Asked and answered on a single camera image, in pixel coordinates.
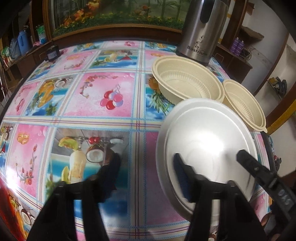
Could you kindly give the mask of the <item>person's right hand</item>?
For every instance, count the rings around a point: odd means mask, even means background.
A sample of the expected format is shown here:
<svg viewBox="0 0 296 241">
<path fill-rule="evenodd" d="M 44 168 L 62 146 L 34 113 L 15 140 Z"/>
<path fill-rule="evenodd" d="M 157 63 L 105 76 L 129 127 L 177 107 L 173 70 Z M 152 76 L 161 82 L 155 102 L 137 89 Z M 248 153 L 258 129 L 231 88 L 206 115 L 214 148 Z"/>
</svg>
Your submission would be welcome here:
<svg viewBox="0 0 296 241">
<path fill-rule="evenodd" d="M 276 219 L 275 215 L 271 212 L 267 213 L 261 220 L 261 225 L 265 234 L 267 235 L 267 239 L 270 241 L 275 241 L 279 238 L 280 234 L 277 233 L 276 228 Z"/>
</svg>

